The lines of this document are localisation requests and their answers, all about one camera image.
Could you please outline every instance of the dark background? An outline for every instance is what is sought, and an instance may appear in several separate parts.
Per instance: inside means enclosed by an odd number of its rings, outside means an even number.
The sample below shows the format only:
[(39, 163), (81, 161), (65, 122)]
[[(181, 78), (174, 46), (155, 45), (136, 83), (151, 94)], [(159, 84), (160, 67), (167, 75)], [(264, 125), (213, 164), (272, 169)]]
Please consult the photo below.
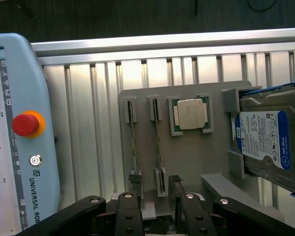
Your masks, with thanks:
[[(265, 12), (247, 0), (25, 0), (31, 20), (13, 0), (0, 2), (0, 32), (31, 42), (171, 33), (295, 27), (295, 0), (277, 0)], [(255, 8), (273, 0), (250, 0)]]

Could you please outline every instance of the hard drive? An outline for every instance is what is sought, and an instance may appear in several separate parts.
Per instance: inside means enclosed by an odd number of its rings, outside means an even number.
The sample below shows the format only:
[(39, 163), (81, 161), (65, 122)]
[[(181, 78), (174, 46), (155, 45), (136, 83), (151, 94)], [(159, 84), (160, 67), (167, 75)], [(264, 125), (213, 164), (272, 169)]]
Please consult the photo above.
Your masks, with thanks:
[(239, 103), (233, 141), (245, 169), (295, 193), (295, 87), (260, 90)]

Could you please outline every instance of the emergency stop button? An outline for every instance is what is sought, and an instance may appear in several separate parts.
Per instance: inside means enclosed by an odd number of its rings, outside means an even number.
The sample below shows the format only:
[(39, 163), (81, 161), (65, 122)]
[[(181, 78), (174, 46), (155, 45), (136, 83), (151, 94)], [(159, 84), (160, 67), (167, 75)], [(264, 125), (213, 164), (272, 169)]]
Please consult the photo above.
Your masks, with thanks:
[(20, 114), (13, 119), (12, 129), (23, 137), (33, 135), (39, 130), (39, 120), (31, 114)]

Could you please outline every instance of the red button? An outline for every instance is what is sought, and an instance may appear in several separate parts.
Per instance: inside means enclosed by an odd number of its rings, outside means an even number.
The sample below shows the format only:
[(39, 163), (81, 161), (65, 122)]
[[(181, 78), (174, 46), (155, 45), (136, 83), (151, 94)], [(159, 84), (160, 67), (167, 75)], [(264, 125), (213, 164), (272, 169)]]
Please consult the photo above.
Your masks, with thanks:
[(13, 119), (12, 128), (17, 135), (29, 136), (39, 129), (39, 120), (33, 115), (20, 114)]

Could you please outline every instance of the hard drive label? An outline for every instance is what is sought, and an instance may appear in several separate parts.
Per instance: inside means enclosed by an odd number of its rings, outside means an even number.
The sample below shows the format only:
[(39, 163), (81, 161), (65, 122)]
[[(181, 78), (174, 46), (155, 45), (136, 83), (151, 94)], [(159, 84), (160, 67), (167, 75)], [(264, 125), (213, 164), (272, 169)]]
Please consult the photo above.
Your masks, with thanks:
[(240, 112), (235, 126), (242, 154), (257, 160), (268, 156), (277, 167), (290, 169), (289, 124), (284, 111)]

